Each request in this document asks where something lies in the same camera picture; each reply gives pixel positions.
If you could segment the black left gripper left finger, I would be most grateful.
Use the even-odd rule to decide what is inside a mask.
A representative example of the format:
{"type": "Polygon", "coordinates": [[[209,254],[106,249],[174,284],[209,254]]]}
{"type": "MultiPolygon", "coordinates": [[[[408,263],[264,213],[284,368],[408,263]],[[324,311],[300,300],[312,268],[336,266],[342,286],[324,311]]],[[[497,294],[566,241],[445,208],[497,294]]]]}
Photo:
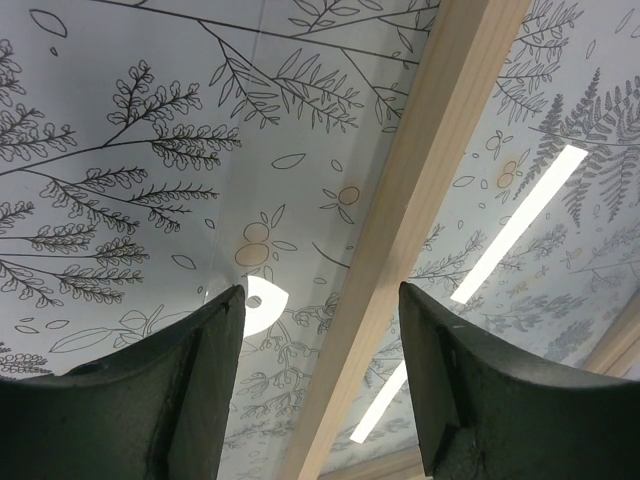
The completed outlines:
{"type": "Polygon", "coordinates": [[[62,376],[1,351],[5,479],[213,479],[243,340],[233,286],[177,323],[62,376]]]}

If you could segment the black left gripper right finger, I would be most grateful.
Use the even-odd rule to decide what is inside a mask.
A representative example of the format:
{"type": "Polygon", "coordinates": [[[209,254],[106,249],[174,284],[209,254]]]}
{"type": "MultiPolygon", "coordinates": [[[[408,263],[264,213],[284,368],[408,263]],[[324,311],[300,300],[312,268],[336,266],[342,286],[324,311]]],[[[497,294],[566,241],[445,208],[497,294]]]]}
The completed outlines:
{"type": "Polygon", "coordinates": [[[418,443],[436,479],[635,479],[639,386],[558,364],[416,285],[399,320],[418,443]]]}

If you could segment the clear acrylic sheet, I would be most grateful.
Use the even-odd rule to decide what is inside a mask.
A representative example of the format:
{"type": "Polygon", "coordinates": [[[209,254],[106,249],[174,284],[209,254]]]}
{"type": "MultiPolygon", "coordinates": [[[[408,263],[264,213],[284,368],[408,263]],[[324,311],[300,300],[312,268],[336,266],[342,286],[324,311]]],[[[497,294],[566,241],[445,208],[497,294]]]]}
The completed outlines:
{"type": "MultiPolygon", "coordinates": [[[[288,293],[248,337],[218,475],[281,479],[440,1],[267,2],[216,268],[288,293]]],[[[408,277],[448,309],[579,366],[639,286],[639,5],[534,1],[408,277]]],[[[320,471],[416,443],[397,301],[320,471]]]]}

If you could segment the light wooden picture frame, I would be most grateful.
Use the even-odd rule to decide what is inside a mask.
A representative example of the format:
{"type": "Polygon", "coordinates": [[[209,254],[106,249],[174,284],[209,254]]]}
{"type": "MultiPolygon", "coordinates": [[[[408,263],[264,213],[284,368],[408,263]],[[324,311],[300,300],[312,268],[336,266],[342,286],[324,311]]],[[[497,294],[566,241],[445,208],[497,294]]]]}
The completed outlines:
{"type": "Polygon", "coordinates": [[[319,475],[530,8],[439,3],[279,478],[319,475]]]}

